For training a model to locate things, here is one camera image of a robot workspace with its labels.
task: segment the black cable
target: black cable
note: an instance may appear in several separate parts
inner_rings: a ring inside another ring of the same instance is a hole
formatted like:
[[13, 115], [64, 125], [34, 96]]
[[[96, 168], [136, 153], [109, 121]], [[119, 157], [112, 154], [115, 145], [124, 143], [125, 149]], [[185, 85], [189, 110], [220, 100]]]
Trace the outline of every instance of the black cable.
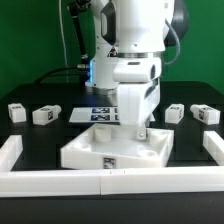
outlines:
[[61, 71], [68, 71], [68, 70], [78, 70], [77, 67], [67, 67], [67, 68], [58, 68], [58, 69], [54, 69], [52, 71], [49, 71], [47, 73], [45, 73], [44, 75], [42, 75], [40, 78], [36, 79], [34, 81], [34, 84], [40, 84], [42, 80], [44, 80], [45, 78], [51, 78], [51, 77], [57, 77], [57, 76], [79, 76], [84, 78], [84, 76], [86, 75], [86, 78], [88, 77], [87, 72], [85, 73], [79, 73], [79, 74], [55, 74], [57, 72], [61, 72]]

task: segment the sticker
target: sticker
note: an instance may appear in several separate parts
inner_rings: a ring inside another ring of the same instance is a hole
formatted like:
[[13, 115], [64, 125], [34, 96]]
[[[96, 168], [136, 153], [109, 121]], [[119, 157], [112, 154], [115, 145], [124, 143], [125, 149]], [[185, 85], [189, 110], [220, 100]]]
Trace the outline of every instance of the sticker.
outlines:
[[199, 110], [199, 119], [204, 120], [205, 118], [205, 113], [202, 110]]
[[109, 121], [110, 115], [92, 115], [91, 121]]
[[103, 158], [103, 168], [104, 169], [115, 169], [116, 168], [116, 159]]
[[205, 110], [205, 111], [212, 110], [212, 108], [210, 108], [210, 107], [204, 107], [204, 108], [201, 108], [201, 109]]
[[171, 107], [170, 109], [171, 109], [171, 110], [179, 110], [180, 107]]
[[53, 119], [53, 111], [48, 112], [48, 120]]
[[119, 116], [118, 116], [118, 114], [115, 114], [115, 121], [119, 121]]
[[51, 109], [49, 109], [49, 108], [42, 108], [42, 109], [40, 109], [41, 111], [49, 111], [49, 110], [51, 110]]
[[93, 114], [101, 114], [101, 113], [108, 114], [108, 113], [110, 113], [110, 108], [106, 108], [106, 107], [104, 107], [104, 108], [93, 108], [92, 113]]
[[111, 50], [110, 50], [109, 54], [107, 55], [107, 57], [109, 57], [109, 58], [117, 57], [117, 51], [116, 51], [115, 47], [111, 48]]
[[12, 109], [14, 110], [14, 109], [21, 109], [22, 107], [20, 107], [20, 106], [15, 106], [15, 107], [12, 107]]

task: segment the cable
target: cable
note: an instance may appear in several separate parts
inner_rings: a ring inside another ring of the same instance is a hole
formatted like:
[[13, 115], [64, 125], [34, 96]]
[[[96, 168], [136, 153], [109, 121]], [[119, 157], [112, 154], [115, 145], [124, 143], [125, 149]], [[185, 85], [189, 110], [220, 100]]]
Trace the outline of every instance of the cable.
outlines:
[[65, 43], [65, 35], [64, 35], [64, 25], [62, 19], [62, 2], [61, 0], [58, 1], [59, 4], [59, 21], [60, 21], [60, 30], [61, 30], [61, 38], [64, 50], [64, 60], [65, 60], [65, 67], [68, 67], [68, 58], [67, 58], [67, 48]]
[[34, 81], [35, 84], [40, 84], [41, 81], [45, 78], [49, 78], [49, 77], [56, 77], [56, 76], [72, 76], [72, 75], [77, 75], [77, 76], [82, 76], [82, 75], [85, 75], [87, 76], [87, 72], [85, 73], [80, 73], [80, 74], [64, 74], [64, 75], [61, 75], [61, 74], [58, 74], [56, 75], [55, 73], [57, 72], [61, 72], [61, 71], [68, 71], [68, 70], [78, 70], [78, 67], [67, 67], [67, 68], [58, 68], [58, 69], [54, 69], [52, 71], [49, 71], [47, 73], [45, 73], [44, 75], [42, 75], [40, 78], [36, 79]]
[[173, 60], [169, 61], [169, 62], [163, 61], [164, 66], [169, 66], [169, 65], [172, 65], [180, 56], [181, 46], [180, 46], [180, 40], [179, 40], [179, 37], [178, 37], [176, 31], [173, 29], [173, 27], [169, 24], [169, 22], [167, 20], [165, 21], [165, 23], [168, 26], [168, 28], [170, 29], [170, 31], [172, 32], [173, 37], [176, 41], [176, 46], [177, 46], [176, 55], [174, 56]]

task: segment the white box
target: white box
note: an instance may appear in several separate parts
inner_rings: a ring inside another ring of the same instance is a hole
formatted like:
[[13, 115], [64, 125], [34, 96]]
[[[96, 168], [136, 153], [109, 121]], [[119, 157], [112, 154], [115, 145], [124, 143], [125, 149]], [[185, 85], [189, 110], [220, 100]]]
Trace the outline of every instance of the white box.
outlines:
[[165, 122], [171, 124], [178, 124], [184, 117], [184, 105], [183, 104], [172, 104], [165, 112]]
[[26, 110], [21, 103], [9, 104], [8, 110], [13, 123], [26, 121]]
[[212, 107], [207, 105], [192, 105], [190, 110], [193, 112], [195, 119], [205, 124], [219, 124], [220, 111]]
[[45, 106], [38, 110], [33, 111], [33, 123], [38, 125], [46, 125], [58, 118], [58, 114], [61, 112], [61, 107]]

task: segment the small white block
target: small white block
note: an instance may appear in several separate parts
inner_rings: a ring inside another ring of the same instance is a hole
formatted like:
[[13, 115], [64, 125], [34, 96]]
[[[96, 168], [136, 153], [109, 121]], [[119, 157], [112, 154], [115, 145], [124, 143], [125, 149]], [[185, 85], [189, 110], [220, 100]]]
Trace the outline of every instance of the small white block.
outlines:
[[192, 105], [190, 110], [195, 119], [205, 124], [219, 124], [220, 111], [207, 105]]
[[0, 148], [0, 172], [11, 171], [22, 151], [21, 135], [11, 135]]
[[58, 114], [61, 112], [61, 107], [55, 106], [45, 106], [38, 110], [33, 111], [33, 123], [38, 125], [46, 125], [51, 121], [58, 118]]
[[204, 132], [203, 146], [219, 166], [224, 166], [224, 140], [215, 131]]
[[20, 103], [13, 103], [8, 105], [9, 117], [13, 123], [26, 121], [26, 110]]
[[183, 104], [172, 104], [165, 112], [165, 122], [178, 124], [184, 117], [184, 105]]

